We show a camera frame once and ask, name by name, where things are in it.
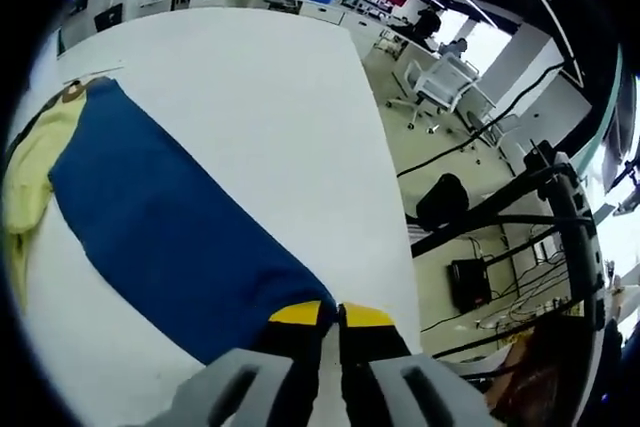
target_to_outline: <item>table surface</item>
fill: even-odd
[[[57,67],[61,81],[115,69],[106,75],[338,302],[385,310],[420,351],[400,192],[347,30],[265,10],[192,9],[90,37]],[[30,254],[28,296],[34,348],[85,423],[143,422],[202,368],[93,269],[55,198]],[[339,390],[331,395],[316,405],[337,411],[327,402]]]

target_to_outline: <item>blue cloth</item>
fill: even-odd
[[[205,364],[249,347],[282,307],[335,306],[324,285],[113,80],[90,86],[49,176],[98,272]]]

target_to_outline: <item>person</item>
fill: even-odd
[[[440,53],[440,55],[453,54],[455,57],[460,58],[462,54],[467,51],[467,48],[467,39],[462,38],[454,40],[453,42],[450,42],[446,45],[440,45],[438,52]]]
[[[435,7],[429,6],[418,12],[420,18],[414,26],[414,33],[418,37],[427,39],[435,34],[442,26],[442,21],[438,17],[438,10]]]

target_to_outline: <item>white table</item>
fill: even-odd
[[[62,81],[122,67],[108,74],[338,302],[385,310],[420,351],[400,192],[346,30],[264,10],[178,11],[95,35],[58,67]],[[106,284],[55,199],[33,244],[28,296],[34,347],[88,425],[143,422],[202,368]],[[337,382],[336,369],[322,378]],[[345,425],[339,397],[321,385],[316,407],[326,408],[310,425]]]

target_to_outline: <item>tiled floor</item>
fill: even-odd
[[[374,50],[365,59],[364,66],[379,106],[389,149],[399,172],[457,145],[466,137],[460,131],[463,130],[463,126],[455,116],[443,116],[442,119],[438,119],[441,120],[442,126],[434,134],[428,134],[424,124],[416,126],[415,130],[407,129],[411,110],[385,106],[387,99],[402,96],[400,88],[391,76],[393,62],[383,51]],[[447,128],[456,130],[447,132]],[[413,212],[416,202],[445,172],[451,172],[460,178],[470,194],[472,205],[477,203],[482,195],[491,193],[509,182],[512,174],[495,150],[479,141],[475,142],[473,147],[462,153],[453,153],[424,169],[402,177],[400,188],[407,213]],[[505,250],[502,233],[497,228],[483,229],[471,235],[480,242],[485,255],[495,255]],[[473,258],[474,255],[473,242],[467,238],[459,238],[414,260],[423,329],[457,314],[451,303],[445,268],[454,259]],[[510,261],[492,266],[489,277],[493,290],[504,291],[514,280]],[[493,329],[476,328],[476,321],[512,301],[513,297],[500,299],[423,333],[422,346],[425,352],[433,354],[494,334]],[[493,343],[452,355],[447,359],[462,360],[490,354],[495,350],[496,344]]]

